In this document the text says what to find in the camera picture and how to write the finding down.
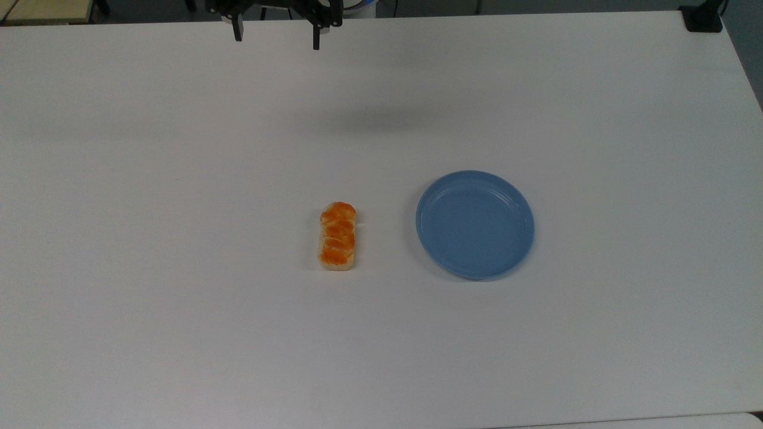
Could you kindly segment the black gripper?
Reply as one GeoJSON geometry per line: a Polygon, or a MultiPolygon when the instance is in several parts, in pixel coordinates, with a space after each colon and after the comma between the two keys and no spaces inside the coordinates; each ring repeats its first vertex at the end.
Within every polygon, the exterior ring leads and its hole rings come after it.
{"type": "Polygon", "coordinates": [[[290,9],[313,24],[312,49],[321,49],[321,35],[328,27],[343,25],[343,1],[207,1],[206,10],[221,16],[230,24],[234,40],[243,40],[243,14],[254,5],[265,8],[290,9]]]}

